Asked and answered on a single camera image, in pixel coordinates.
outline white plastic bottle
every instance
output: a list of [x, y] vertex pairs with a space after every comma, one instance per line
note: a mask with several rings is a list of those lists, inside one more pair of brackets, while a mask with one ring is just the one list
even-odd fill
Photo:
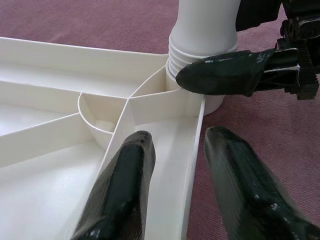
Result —
[[[199, 59], [237, 49], [236, 18], [240, 0], [179, 0], [177, 21], [169, 37], [167, 77]], [[224, 96], [207, 96], [205, 114]]]

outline purple carpet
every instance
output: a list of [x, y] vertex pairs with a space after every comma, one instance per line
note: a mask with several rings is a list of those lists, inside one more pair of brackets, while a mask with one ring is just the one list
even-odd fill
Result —
[[[167, 53], [178, 0], [1, 0], [0, 36], [116, 50]], [[240, 32], [239, 48], [273, 48], [284, 19]], [[246, 139], [320, 225], [320, 100], [283, 90], [228, 96], [203, 121], [188, 227], [189, 240], [226, 240], [204, 159], [204, 130], [221, 125]]]

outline black tape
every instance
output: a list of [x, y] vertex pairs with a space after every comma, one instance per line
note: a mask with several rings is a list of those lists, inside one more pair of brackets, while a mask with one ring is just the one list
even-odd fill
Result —
[[253, 95], [275, 49], [249, 50], [211, 56], [183, 68], [178, 85], [204, 95]]
[[224, 127], [204, 144], [229, 240], [319, 240], [320, 228], [297, 209], [251, 146]]
[[155, 161], [150, 133], [130, 135], [94, 184], [71, 240], [143, 240]]

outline tray compartment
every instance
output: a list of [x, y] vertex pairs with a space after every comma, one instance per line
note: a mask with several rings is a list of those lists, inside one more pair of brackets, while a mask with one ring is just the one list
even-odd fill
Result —
[[186, 234], [203, 112], [203, 97], [183, 89], [133, 97], [125, 106], [102, 168], [128, 135], [139, 130], [152, 134], [156, 161], [145, 239], [181, 239]]
[[78, 110], [88, 125], [97, 144], [107, 149], [119, 117], [127, 102], [126, 98], [82, 93], [78, 98]]
[[78, 112], [78, 92], [0, 81], [0, 136]]
[[0, 239], [70, 239], [105, 155], [81, 116], [2, 136], [0, 150]]
[[143, 95], [164, 93], [168, 91], [173, 91], [180, 88], [176, 82], [169, 85], [167, 78], [166, 67], [162, 67], [157, 72], [155, 72], [151, 77], [149, 77], [133, 94], [132, 97], [139, 97]]
[[129, 97], [168, 58], [4, 37], [0, 53], [0, 80], [117, 97]]

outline white plastic container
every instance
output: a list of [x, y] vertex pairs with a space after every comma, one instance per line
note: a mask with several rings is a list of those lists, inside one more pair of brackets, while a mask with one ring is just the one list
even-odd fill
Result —
[[[168, 78], [186, 65], [237, 49], [236, 18], [241, 0], [179, 0], [177, 21], [169, 37]], [[207, 96], [205, 115], [224, 96]]]
[[180, 240], [204, 115], [168, 55], [0, 38], [0, 239], [69, 240], [124, 139], [152, 134], [145, 239]]

